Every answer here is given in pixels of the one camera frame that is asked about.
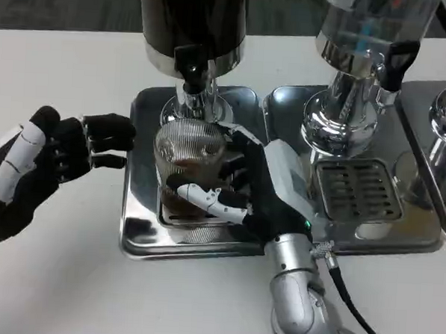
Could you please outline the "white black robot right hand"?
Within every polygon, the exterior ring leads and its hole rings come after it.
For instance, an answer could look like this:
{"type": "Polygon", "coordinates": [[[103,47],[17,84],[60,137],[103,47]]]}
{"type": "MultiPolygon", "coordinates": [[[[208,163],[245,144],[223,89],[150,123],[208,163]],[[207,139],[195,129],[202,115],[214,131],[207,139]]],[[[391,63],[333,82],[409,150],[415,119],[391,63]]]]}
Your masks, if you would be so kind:
{"type": "Polygon", "coordinates": [[[237,123],[220,122],[216,126],[243,154],[240,163],[250,195],[202,186],[180,173],[165,180],[168,187],[223,222],[244,226],[263,245],[286,234],[305,235],[311,241],[312,207],[303,199],[306,180],[299,155],[281,139],[262,143],[237,123]]]}

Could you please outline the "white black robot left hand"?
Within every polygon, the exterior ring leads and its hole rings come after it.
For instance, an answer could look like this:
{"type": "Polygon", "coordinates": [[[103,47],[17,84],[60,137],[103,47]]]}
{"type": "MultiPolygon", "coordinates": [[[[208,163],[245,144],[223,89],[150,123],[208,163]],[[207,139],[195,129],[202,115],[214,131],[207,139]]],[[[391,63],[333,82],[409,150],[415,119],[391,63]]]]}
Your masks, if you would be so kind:
{"type": "Polygon", "coordinates": [[[0,140],[0,243],[25,229],[63,183],[100,167],[123,169],[117,152],[131,151],[135,136],[123,115],[63,119],[51,106],[36,110],[0,140]]]}

